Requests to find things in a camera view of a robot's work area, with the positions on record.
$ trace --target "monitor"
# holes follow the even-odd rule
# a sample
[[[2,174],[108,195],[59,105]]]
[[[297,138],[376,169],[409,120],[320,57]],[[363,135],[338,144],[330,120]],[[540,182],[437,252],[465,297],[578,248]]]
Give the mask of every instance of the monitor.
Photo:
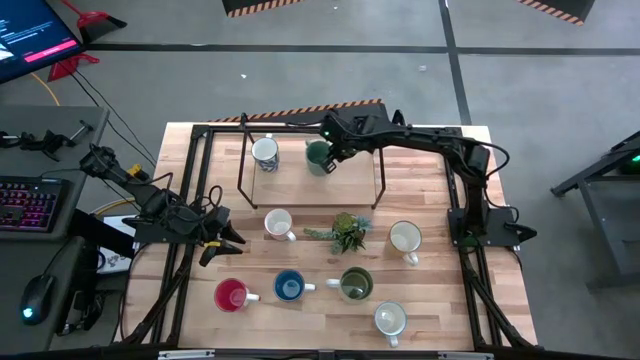
[[[82,51],[45,0],[0,0],[0,84]]]

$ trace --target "yellow black striped tape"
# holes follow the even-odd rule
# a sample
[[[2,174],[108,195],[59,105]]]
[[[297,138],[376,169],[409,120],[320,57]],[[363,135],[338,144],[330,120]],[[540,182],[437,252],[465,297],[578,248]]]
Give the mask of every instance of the yellow black striped tape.
[[[362,106],[362,105],[381,104],[381,103],[382,103],[382,99],[349,101],[349,102],[338,103],[338,104],[329,104],[329,105],[324,105],[324,106],[322,106],[322,105],[309,106],[309,107],[306,107],[306,108],[298,108],[298,109],[291,109],[291,110],[284,110],[284,111],[274,111],[274,112],[263,113],[263,114],[254,114],[254,115],[249,116],[248,118],[249,118],[249,121],[265,121],[265,120],[267,120],[269,118],[278,117],[278,116],[304,114],[304,113],[308,113],[308,112],[325,111],[325,110],[329,110],[329,109],[341,109],[341,108],[347,108],[347,107],[352,107],[352,106]],[[216,120],[209,120],[209,122],[240,122],[240,116],[228,117],[228,118],[216,119]]]
[[[540,11],[544,11],[545,13],[549,14],[549,15],[553,15],[555,17],[557,17],[560,20],[564,20],[564,21],[568,21],[574,25],[578,25],[578,26],[582,26],[584,25],[584,22],[582,20],[580,20],[577,16],[573,16],[569,13],[566,13],[562,10],[558,10],[552,6],[549,5],[545,5],[540,1],[536,1],[536,0],[518,0],[519,3],[527,5],[527,6],[531,6],[534,9],[540,10]]]
[[[229,17],[238,17],[238,16],[244,16],[244,15],[250,15],[250,14],[254,14],[254,13],[265,11],[265,10],[275,9],[277,7],[280,7],[280,6],[295,4],[295,3],[298,3],[298,2],[301,2],[301,1],[302,0],[272,0],[272,1],[267,1],[266,3],[262,3],[262,4],[258,4],[258,5],[251,5],[251,6],[247,6],[247,7],[240,8],[240,9],[235,9],[233,11],[230,11],[227,14],[227,16],[229,16]]]

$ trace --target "gray floor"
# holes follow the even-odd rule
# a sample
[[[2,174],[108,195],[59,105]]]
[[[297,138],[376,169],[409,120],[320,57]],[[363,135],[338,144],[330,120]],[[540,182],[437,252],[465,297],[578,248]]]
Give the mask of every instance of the gray floor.
[[[228,19],[220,1],[75,1],[130,22],[105,41],[445,45],[437,0],[306,0]],[[640,3],[600,0],[583,27],[514,0],[449,0],[458,46],[640,47]],[[70,24],[73,14],[60,8]],[[366,98],[384,99],[410,122],[459,124],[447,55],[94,52],[83,73],[152,152],[168,121],[202,121]],[[474,125],[488,125],[512,163],[501,172],[506,197],[539,236],[523,245],[527,293],[541,345],[548,349],[640,357],[640,291],[591,294],[585,282],[612,264],[577,193],[549,187],[638,130],[638,57],[462,56]],[[46,71],[39,72],[46,76]],[[90,105],[72,79],[51,84],[64,105]],[[31,77],[0,86],[2,104],[51,104]],[[125,149],[115,135],[103,143]],[[121,151],[121,163],[140,162]],[[90,181],[80,207],[116,196]],[[111,333],[105,330],[106,336]]]

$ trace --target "red mug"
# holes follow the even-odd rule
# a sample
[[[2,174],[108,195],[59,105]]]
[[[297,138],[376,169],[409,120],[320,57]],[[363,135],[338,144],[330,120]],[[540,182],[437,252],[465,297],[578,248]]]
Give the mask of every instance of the red mug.
[[[249,293],[247,285],[238,279],[225,279],[216,287],[214,299],[220,310],[235,312],[249,302],[260,301],[260,296]]]

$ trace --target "rgb keyboard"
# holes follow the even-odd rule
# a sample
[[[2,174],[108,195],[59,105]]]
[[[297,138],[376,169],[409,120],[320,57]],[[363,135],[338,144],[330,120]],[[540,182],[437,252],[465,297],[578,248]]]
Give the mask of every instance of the rgb keyboard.
[[[69,181],[0,176],[0,231],[51,232]]]

